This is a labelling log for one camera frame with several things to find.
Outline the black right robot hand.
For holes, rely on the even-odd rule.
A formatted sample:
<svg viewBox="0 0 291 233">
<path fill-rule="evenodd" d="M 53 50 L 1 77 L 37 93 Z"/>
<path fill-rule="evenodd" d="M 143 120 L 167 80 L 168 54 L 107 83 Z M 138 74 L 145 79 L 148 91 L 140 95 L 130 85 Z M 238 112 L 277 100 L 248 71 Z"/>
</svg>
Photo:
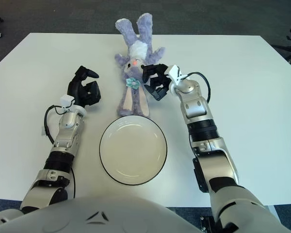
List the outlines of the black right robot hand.
<svg viewBox="0 0 291 233">
<path fill-rule="evenodd" d="M 165 64 L 141 65 L 141 68 L 144 88 L 155 100 L 160 101 L 167 94 L 171 82 L 171 79 L 165 75 L 168 66 Z"/>
</svg>

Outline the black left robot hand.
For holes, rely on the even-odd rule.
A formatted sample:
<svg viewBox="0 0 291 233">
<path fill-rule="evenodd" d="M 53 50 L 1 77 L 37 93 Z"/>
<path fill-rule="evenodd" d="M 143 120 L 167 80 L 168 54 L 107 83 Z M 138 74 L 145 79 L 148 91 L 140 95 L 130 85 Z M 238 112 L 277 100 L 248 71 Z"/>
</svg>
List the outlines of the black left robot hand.
<svg viewBox="0 0 291 233">
<path fill-rule="evenodd" d="M 82 85 L 82 81 L 88 77 L 97 79 L 99 75 L 84 66 L 80 66 L 67 90 L 67 94 L 74 97 L 75 105 L 83 108 L 87 105 L 96 104 L 101 99 L 100 89 L 96 81 Z"/>
</svg>

